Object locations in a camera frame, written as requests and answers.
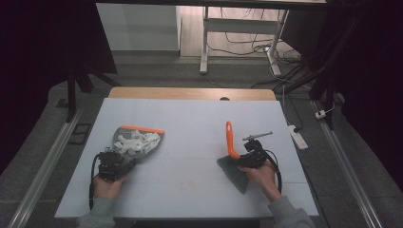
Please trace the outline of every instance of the wooden table edge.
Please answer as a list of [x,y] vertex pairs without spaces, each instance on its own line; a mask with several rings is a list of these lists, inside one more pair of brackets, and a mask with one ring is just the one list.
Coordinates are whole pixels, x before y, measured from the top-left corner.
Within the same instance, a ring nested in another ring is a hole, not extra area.
[[275,101],[276,95],[270,89],[116,86],[108,98]]

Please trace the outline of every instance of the white table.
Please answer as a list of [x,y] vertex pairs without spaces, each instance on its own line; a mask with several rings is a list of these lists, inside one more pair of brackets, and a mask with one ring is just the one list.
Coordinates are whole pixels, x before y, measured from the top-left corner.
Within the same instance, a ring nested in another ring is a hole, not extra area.
[[308,215],[317,216],[279,102],[160,99],[105,99],[82,157],[56,212],[77,218],[89,211],[88,186],[94,156],[112,145],[124,124],[165,131],[160,146],[131,172],[117,200],[115,217],[126,219],[260,219],[271,217],[268,200],[255,182],[241,194],[216,160],[226,156],[225,123],[234,128],[234,146],[245,153],[243,137],[262,137],[275,152],[283,178],[283,195]]

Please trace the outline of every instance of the metal frame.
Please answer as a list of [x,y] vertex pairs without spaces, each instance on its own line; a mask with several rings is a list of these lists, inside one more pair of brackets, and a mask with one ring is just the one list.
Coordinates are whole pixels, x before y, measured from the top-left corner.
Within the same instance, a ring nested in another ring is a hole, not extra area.
[[208,32],[233,32],[233,33],[256,33],[256,34],[273,34],[272,46],[267,49],[267,57],[275,76],[281,75],[278,68],[276,57],[274,56],[279,36],[284,27],[285,18],[288,10],[280,17],[279,21],[261,21],[261,20],[241,20],[241,19],[223,19],[209,18],[208,7],[204,7],[203,11],[203,37],[201,47],[201,74],[207,73]]
[[59,158],[65,149],[71,132],[74,130],[75,125],[83,113],[83,110],[84,106],[81,105],[75,115],[71,118],[71,122],[63,125],[27,193],[24,195],[20,205],[12,216],[8,228],[25,227],[27,224],[38,199],[48,183],[56,163],[59,161]]
[[[311,105],[314,111],[319,111],[318,105],[316,102],[311,101]],[[379,215],[374,209],[374,206],[371,203],[370,198],[368,197],[367,192],[365,191],[364,187],[362,186],[361,182],[358,179],[352,165],[346,153],[344,152],[343,146],[341,145],[340,141],[334,130],[332,130],[325,121],[320,121],[320,126],[326,136],[326,139],[331,146],[338,165],[340,166],[341,171],[344,174],[344,177],[347,183],[350,186],[350,189],[353,192],[353,195],[358,203],[359,208],[361,209],[362,215],[364,216],[365,220],[367,221],[368,227],[370,228],[381,228],[382,223],[379,219]]]

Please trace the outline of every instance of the metal rail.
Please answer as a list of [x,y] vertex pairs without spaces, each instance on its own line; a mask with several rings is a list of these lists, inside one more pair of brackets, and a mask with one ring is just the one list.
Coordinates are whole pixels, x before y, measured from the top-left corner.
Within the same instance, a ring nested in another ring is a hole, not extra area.
[[45,186],[48,183],[51,173],[59,161],[59,158],[65,149],[68,138],[74,130],[75,125],[80,119],[84,110],[84,105],[81,104],[78,111],[72,117],[69,123],[65,123],[59,132],[53,146],[50,148],[47,157],[39,168],[38,173],[32,181],[27,193],[24,195],[17,210],[15,211],[8,228],[25,227],[30,215],[41,197]]
[[[311,101],[313,109],[315,111],[319,111],[317,104]],[[378,217],[377,212],[375,211],[370,198],[368,197],[367,192],[364,187],[361,185],[361,182],[358,179],[352,165],[344,149],[338,140],[338,137],[334,130],[330,130],[328,124],[324,121],[320,121],[320,126],[322,127],[323,132],[325,133],[326,139],[328,140],[330,146],[332,147],[333,152],[335,153],[336,160],[338,161],[338,165],[341,168],[341,171],[348,182],[350,189],[353,192],[353,195],[358,203],[359,208],[361,209],[362,215],[367,221],[368,227],[371,228],[382,228],[382,223]]]

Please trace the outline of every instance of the wall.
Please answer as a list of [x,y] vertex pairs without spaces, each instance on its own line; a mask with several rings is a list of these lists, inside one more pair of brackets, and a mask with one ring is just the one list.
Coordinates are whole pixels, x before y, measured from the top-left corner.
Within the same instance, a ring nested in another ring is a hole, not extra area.
[[111,50],[179,50],[180,8],[97,4]]

